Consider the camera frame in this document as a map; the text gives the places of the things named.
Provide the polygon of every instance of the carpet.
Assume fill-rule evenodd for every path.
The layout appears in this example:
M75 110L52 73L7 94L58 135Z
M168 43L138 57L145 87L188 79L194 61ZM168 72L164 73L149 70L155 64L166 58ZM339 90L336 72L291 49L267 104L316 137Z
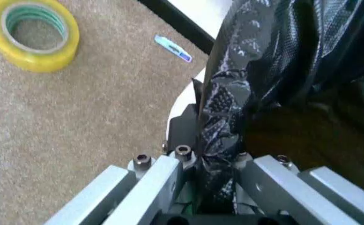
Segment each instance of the carpet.
M0 224L41 224L109 165L159 156L169 110L208 58L136 0L60 2L80 30L70 65L36 74L0 54ZM31 27L14 36L29 46L55 40L23 30ZM155 34L192 63L155 44Z

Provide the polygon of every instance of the clear packing tape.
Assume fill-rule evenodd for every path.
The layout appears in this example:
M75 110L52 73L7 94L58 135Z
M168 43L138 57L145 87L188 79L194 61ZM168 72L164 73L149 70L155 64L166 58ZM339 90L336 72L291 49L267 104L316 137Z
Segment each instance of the clear packing tape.
M38 19L52 25L62 36L56 47L32 49L11 35L20 20ZM33 72L59 70L74 58L79 30L71 13L56 0L0 0L0 52L18 67Z
M364 109L364 0L235 0L197 89L199 211L234 211L248 121L348 84ZM364 128L364 113L347 115Z

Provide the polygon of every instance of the plastic wrap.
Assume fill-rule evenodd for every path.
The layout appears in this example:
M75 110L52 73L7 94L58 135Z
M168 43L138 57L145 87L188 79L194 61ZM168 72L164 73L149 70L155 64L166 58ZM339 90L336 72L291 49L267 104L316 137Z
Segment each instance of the plastic wrap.
M200 211L233 211L232 164L247 120L363 75L364 0L235 0L202 88Z

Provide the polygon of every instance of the yellow tape roll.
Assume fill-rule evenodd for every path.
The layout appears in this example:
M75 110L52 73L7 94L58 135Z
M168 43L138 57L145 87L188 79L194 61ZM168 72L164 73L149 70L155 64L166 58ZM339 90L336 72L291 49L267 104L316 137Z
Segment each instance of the yellow tape roll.
M22 45L12 36L16 23L40 19L54 26L62 42L48 50ZM79 29L72 14L56 0L0 0L0 52L15 65L33 72L52 72L66 66L79 43Z

